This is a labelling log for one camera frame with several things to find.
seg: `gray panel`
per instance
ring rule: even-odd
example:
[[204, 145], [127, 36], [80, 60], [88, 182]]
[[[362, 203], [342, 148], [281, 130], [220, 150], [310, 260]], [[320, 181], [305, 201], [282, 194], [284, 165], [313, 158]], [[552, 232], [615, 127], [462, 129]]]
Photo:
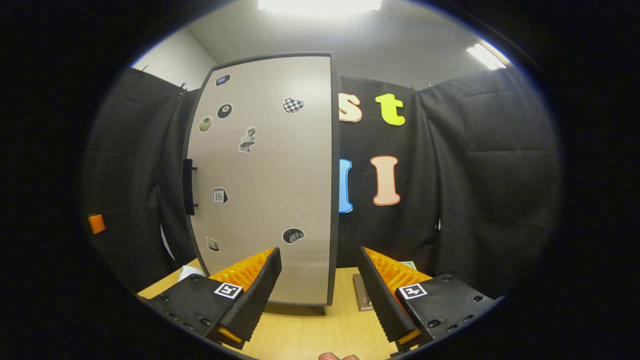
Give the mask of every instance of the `gray panel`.
[[[230, 79], [216, 86], [216, 80]], [[286, 98], [304, 102], [297, 113]], [[231, 114], [218, 110], [231, 104]], [[212, 125], [200, 126], [210, 117]], [[241, 152], [246, 130], [255, 145]], [[272, 247], [282, 252], [282, 273], [269, 298], [275, 302], [325, 304], [330, 277], [332, 225], [332, 75], [329, 56], [290, 56], [215, 70], [202, 90], [189, 135], [193, 172], [193, 234], [213, 274]], [[228, 201], [213, 203], [214, 188]], [[304, 238], [292, 245], [283, 232]], [[214, 239], [220, 251], [207, 248]]]

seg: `calendar sticker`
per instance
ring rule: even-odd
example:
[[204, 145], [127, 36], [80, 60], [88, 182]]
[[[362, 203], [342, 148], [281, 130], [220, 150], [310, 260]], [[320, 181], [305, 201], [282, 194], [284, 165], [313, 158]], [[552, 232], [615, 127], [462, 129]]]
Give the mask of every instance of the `calendar sticker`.
[[229, 200], [225, 188], [214, 188], [212, 197], [214, 204], [224, 204]]

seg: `ceiling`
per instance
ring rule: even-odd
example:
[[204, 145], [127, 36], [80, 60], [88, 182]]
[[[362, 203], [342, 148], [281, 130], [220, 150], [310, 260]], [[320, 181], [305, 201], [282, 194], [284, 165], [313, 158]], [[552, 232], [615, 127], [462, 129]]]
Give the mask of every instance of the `ceiling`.
[[486, 67], [466, 49], [480, 39], [448, 15], [407, 0], [333, 17], [258, 10], [237, 0], [187, 27], [219, 63], [291, 51], [333, 51], [338, 74], [423, 89]]

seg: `book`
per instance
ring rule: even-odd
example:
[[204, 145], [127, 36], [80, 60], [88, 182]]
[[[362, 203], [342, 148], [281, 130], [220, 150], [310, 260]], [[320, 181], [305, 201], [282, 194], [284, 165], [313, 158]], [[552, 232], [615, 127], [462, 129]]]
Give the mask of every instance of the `book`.
[[367, 294], [367, 289], [362, 282], [362, 276], [360, 274], [353, 274], [353, 286], [356, 290], [356, 300], [358, 301], [358, 309], [360, 311], [373, 310], [371, 299]]

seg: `orange clip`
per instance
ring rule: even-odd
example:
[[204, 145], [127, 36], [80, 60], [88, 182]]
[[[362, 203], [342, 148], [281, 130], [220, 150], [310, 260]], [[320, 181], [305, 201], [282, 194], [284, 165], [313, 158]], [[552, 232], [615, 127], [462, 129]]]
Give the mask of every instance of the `orange clip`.
[[89, 225], [91, 225], [91, 232], [95, 235], [104, 230], [104, 221], [102, 215], [89, 216]]

